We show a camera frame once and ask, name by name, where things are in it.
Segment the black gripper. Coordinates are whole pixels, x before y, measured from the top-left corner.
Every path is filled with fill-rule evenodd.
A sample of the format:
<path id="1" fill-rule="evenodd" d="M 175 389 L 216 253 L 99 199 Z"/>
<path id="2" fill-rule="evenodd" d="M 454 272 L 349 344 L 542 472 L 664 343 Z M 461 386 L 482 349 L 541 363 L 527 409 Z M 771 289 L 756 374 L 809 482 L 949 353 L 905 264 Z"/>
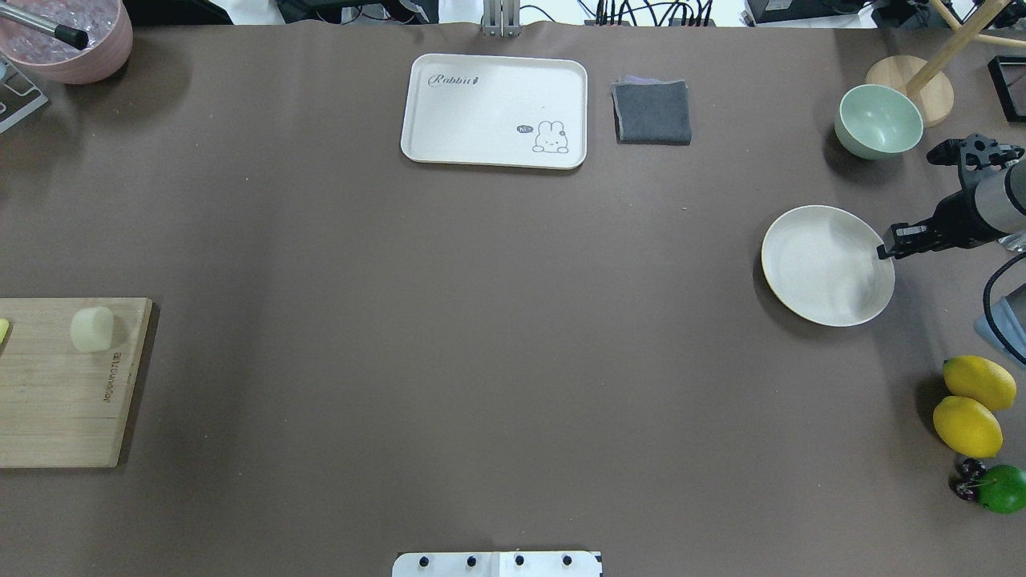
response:
<path id="1" fill-rule="evenodd" d="M 959 169 L 960 190 L 915 225 L 890 226 L 877 258 L 975 248 L 1022 233 L 1025 228 L 1024 148 L 985 134 L 946 139 L 928 152 L 928 162 Z"/>

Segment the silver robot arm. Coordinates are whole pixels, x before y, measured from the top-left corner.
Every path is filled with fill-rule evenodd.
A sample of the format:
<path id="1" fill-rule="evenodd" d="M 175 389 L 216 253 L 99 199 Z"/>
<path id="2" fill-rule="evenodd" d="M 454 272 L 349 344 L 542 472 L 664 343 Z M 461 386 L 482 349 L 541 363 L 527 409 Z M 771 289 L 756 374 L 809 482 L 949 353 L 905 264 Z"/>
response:
<path id="1" fill-rule="evenodd" d="M 933 216 L 915 225 L 897 223 L 877 246 L 879 259 L 913 253 L 975 248 L 1023 232 L 1025 227 L 1024 148 L 985 134 L 946 139 L 928 151 L 928 163 L 959 169 L 960 188 L 941 201 Z"/>

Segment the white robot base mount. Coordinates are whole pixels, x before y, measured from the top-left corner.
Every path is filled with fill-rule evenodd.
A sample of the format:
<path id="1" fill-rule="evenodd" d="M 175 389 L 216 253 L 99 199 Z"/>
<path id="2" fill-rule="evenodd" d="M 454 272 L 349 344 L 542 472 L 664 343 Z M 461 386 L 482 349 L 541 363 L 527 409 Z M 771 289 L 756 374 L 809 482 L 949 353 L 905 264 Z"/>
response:
<path id="1" fill-rule="evenodd" d="M 592 551 L 407 552 L 393 563 L 392 576 L 602 576 L 604 564 Z"/>

